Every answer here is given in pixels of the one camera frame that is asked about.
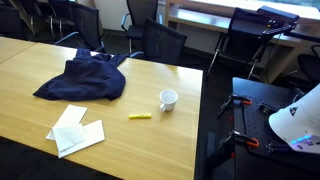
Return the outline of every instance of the wall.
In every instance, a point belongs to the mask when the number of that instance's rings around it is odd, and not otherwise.
[[[100,10],[100,19],[104,29],[119,30],[121,29],[120,23],[122,16],[128,13],[126,0],[94,0],[96,7]],[[165,14],[165,5],[159,4],[158,13],[162,14],[164,18]],[[130,18],[126,21],[126,26],[131,22]],[[215,44],[218,40],[219,33],[195,28],[187,25],[179,25],[178,31],[186,34],[188,39],[186,41],[186,46],[200,50],[203,52],[211,53],[214,52]],[[305,47],[305,51],[310,53],[309,47]],[[261,63],[257,64],[258,67],[265,67],[268,61],[268,53],[265,53],[265,56]],[[288,66],[284,73],[290,72],[292,70],[299,69],[296,60]],[[295,74],[298,78],[305,79],[302,73]]]

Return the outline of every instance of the floor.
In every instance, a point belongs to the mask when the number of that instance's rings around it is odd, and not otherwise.
[[[59,37],[58,28],[56,29],[56,37]],[[28,29],[26,29],[26,33],[30,41],[48,44],[55,42],[51,37],[49,29],[40,31],[37,37],[34,37]],[[124,54],[128,52],[128,40],[121,34],[122,33],[106,31],[103,41],[107,53]],[[79,42],[81,42],[80,37],[75,36],[60,45],[78,48],[81,46]],[[136,44],[135,51],[139,50],[139,43]],[[202,84],[194,177],[194,179],[197,180],[235,179],[233,159],[230,159],[215,170],[207,170],[205,163],[208,132],[214,132],[216,134],[215,147],[218,147],[219,140],[226,138],[228,132],[233,128],[233,122],[229,120],[229,116],[232,115],[231,110],[227,111],[220,119],[216,119],[216,117],[220,112],[220,106],[228,99],[228,95],[232,92],[232,77],[244,77],[244,74],[234,73],[236,71],[235,66],[230,65],[230,63],[223,63],[222,60],[223,59],[220,59],[215,63],[209,79],[203,81]],[[204,72],[207,71],[209,63],[210,59],[208,58],[185,52],[183,52],[179,62],[181,66],[204,70]],[[286,84],[286,81],[280,81],[277,85],[283,84]],[[43,179],[44,177],[51,177],[51,179],[117,179],[68,162],[67,160],[57,161],[56,157],[4,138],[0,138],[0,159],[0,179]],[[35,168],[40,168],[42,171],[34,174],[33,170]]]

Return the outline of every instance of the wooden table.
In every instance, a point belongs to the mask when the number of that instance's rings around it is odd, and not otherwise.
[[[118,67],[127,83],[114,101],[34,97],[75,53],[37,43],[0,64],[0,136],[57,155],[46,135],[68,104],[85,106],[81,123],[101,119],[106,139],[66,159],[123,179],[193,179],[202,71],[128,58]],[[161,113],[159,93],[166,88],[179,99],[172,112]],[[129,120],[130,113],[152,113],[152,119]]]
[[[0,37],[0,42],[0,64],[36,44],[5,37]]]
[[[245,0],[167,0],[165,24],[173,29],[177,29],[178,24],[186,24],[226,33],[236,7],[256,12],[262,5],[298,14],[300,19],[294,30],[296,32],[316,35],[319,31],[320,13],[314,7]],[[261,73],[262,82],[274,81],[305,50],[306,42],[303,40],[284,35],[278,40],[278,37],[275,36],[271,42],[281,46],[268,62],[269,70]]]

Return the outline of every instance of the mug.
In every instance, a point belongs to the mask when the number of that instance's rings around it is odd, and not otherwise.
[[[160,93],[161,105],[160,109],[164,111],[172,111],[178,100],[178,94],[172,89],[165,89]]]

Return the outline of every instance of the black desk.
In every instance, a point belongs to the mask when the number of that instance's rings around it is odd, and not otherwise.
[[[252,97],[286,102],[288,101],[290,91],[285,88],[233,78],[233,93],[237,95],[250,94]],[[241,106],[234,104],[233,110],[234,129],[240,133],[245,133]],[[235,176],[239,180],[320,179],[319,174],[310,173],[295,166],[252,154],[248,151],[247,147],[238,144],[235,145]]]

